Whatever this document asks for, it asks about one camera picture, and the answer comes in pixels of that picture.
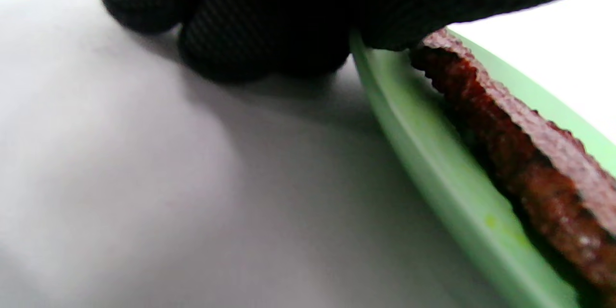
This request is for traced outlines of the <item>person's left hand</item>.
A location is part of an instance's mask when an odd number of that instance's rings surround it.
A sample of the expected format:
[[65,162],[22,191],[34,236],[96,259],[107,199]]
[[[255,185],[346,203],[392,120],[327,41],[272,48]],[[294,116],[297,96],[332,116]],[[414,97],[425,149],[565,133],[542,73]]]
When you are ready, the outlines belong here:
[[180,26],[180,57],[207,78],[317,76],[347,60],[350,30],[374,49],[400,51],[455,23],[553,0],[102,0],[124,27],[161,34]]

